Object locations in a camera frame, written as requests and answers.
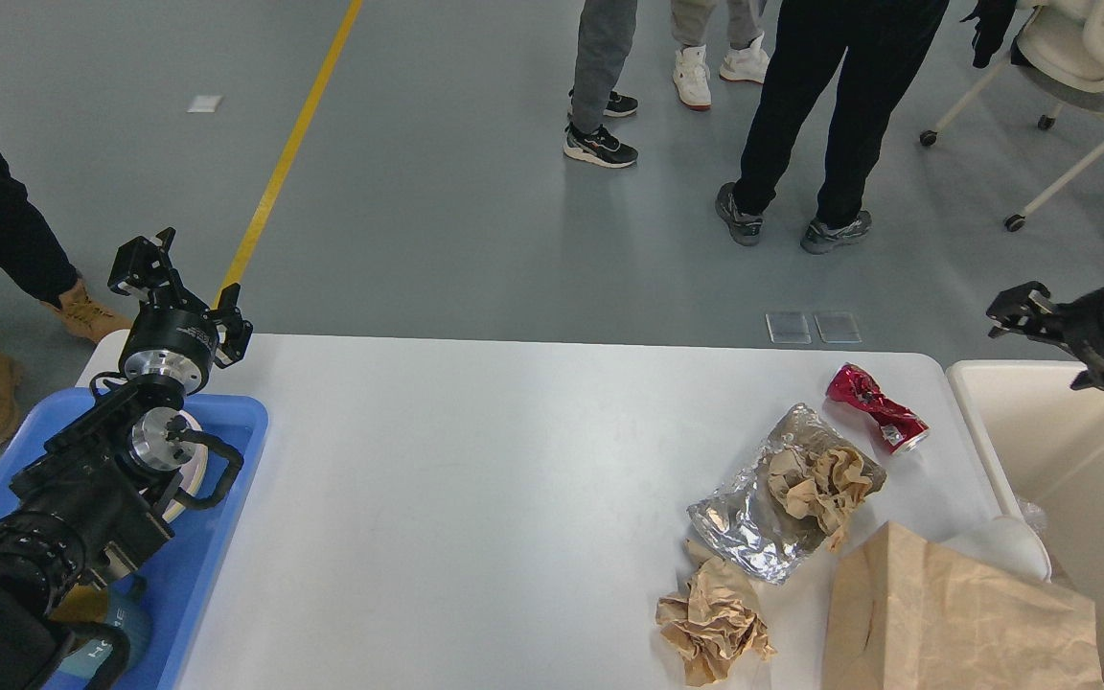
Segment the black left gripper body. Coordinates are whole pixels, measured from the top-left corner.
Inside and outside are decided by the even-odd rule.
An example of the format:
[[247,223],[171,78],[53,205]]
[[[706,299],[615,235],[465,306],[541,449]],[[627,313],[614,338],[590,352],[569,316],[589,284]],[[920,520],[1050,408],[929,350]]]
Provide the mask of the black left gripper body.
[[162,375],[179,381],[188,394],[209,383],[219,344],[211,310],[149,311],[136,317],[119,358],[128,379]]

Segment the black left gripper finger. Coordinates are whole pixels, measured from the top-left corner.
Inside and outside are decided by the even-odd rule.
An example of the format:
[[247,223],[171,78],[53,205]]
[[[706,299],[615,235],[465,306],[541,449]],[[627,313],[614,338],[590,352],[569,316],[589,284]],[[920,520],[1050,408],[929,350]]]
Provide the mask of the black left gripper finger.
[[190,310],[189,294],[170,258],[174,238],[176,229],[167,227],[153,238],[135,237],[117,250],[106,286],[139,301],[136,317]]
[[241,361],[248,350],[253,323],[242,317],[238,306],[241,284],[232,283],[220,290],[217,306],[210,311],[210,319],[217,328],[217,348],[214,360],[220,370]]

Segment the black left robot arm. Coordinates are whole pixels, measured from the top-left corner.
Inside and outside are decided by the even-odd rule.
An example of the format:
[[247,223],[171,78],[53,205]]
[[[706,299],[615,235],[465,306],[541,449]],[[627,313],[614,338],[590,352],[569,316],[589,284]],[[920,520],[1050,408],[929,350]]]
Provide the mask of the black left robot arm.
[[139,314],[106,386],[89,384],[88,411],[45,440],[10,484],[18,497],[0,518],[0,689],[39,689],[79,639],[110,652],[88,681],[109,689],[127,670],[130,643],[102,623],[62,623],[75,586],[105,590],[139,571],[174,537],[168,505],[205,511],[225,499],[244,468],[242,452],[181,416],[206,388],[212,367],[241,361],[253,333],[240,285],[209,306],[181,284],[170,258],[174,229],[118,250],[112,291]]

